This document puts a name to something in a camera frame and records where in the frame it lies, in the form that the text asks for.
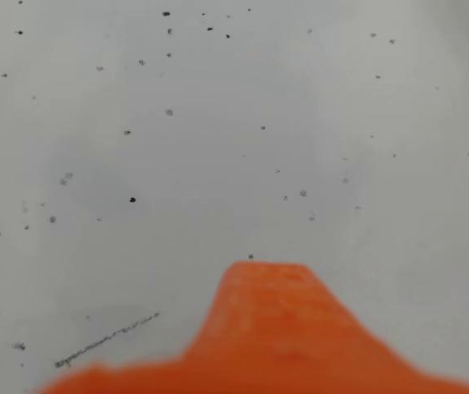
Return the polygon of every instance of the orange plastic piece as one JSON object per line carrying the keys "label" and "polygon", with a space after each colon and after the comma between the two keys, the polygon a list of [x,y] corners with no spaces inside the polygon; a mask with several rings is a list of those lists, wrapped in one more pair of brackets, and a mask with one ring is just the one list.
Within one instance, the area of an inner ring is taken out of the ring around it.
{"label": "orange plastic piece", "polygon": [[242,262],[225,273],[194,344],[163,364],[93,367],[46,394],[469,393],[373,338],[306,267]]}

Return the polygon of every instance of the dark spot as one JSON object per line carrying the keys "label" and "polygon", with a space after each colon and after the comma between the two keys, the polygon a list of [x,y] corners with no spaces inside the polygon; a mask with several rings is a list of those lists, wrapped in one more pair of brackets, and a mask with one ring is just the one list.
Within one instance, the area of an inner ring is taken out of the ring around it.
{"label": "dark spot", "polygon": [[26,350],[26,345],[22,342],[16,342],[11,347],[15,350]]}

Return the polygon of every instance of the speckled white surface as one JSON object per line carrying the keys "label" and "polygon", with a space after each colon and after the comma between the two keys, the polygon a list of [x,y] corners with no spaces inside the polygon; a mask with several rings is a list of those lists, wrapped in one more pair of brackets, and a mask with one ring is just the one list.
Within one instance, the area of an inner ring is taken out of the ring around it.
{"label": "speckled white surface", "polygon": [[249,254],[469,379],[469,2],[0,0],[0,394],[177,354]]}

